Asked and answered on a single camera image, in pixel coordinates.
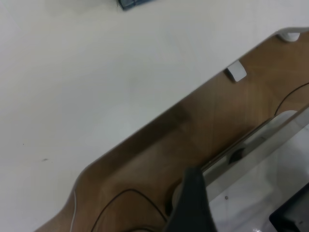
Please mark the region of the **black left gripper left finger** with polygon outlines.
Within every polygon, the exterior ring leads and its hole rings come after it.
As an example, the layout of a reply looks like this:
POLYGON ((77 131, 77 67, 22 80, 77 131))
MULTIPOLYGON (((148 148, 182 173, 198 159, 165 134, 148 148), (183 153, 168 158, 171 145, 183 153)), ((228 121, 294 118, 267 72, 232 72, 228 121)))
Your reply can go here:
POLYGON ((189 230, 189 213, 191 200, 193 199, 193 177, 194 168, 186 169, 178 202, 171 213, 168 223, 164 227, 165 232, 186 232, 189 230))

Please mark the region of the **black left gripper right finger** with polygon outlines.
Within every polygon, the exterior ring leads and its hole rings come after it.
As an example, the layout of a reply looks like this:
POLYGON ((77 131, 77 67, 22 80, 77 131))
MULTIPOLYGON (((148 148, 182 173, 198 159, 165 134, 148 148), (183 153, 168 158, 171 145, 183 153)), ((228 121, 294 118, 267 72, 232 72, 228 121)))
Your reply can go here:
POLYGON ((216 232, 217 228, 212 218, 209 200, 206 193, 205 179, 199 168, 193 168, 193 182, 195 184, 195 219, 198 232, 216 232))

